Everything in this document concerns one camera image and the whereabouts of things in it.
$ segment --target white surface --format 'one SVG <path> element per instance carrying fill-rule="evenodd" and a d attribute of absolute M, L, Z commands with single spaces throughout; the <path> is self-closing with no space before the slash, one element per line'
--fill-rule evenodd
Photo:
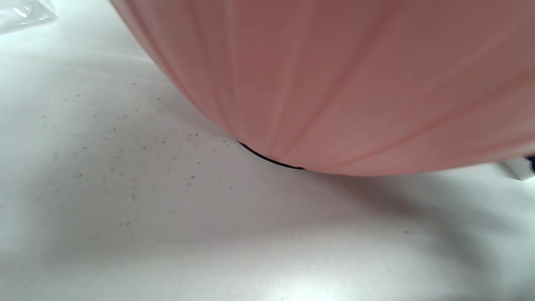
<path fill-rule="evenodd" d="M 515 178 L 525 181 L 535 177 L 531 170 L 531 162 L 526 158 L 514 158 L 502 162 Z"/>
<path fill-rule="evenodd" d="M 494 164 L 271 165 L 106 1 L 55 3 L 55 23 L 0 36 L 2 301 L 534 300 L 535 186 Z"/>

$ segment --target white tile floor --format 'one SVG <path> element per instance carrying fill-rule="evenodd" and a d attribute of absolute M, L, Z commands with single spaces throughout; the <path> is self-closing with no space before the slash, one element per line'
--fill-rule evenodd
<path fill-rule="evenodd" d="M 535 184 L 257 159 L 105 0 L 0 36 L 2 301 L 535 300 Z"/>

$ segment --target speckled white surface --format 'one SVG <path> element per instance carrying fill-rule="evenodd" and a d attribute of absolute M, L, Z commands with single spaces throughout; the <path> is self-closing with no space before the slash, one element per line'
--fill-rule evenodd
<path fill-rule="evenodd" d="M 105 0 L 0 36 L 2 301 L 534 300 L 535 185 L 257 159 Z"/>

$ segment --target transparent plastic object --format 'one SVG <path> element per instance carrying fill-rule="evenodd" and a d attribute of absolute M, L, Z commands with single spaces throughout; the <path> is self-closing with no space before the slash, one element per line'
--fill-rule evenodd
<path fill-rule="evenodd" d="M 56 19 L 46 0 L 0 0 L 0 34 Z"/>

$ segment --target balloon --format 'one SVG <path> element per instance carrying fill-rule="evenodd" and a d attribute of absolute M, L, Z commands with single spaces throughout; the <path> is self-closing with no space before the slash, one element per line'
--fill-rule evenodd
<path fill-rule="evenodd" d="M 535 153 L 532 0 L 112 0 L 186 97 L 273 160 L 354 176 Z"/>

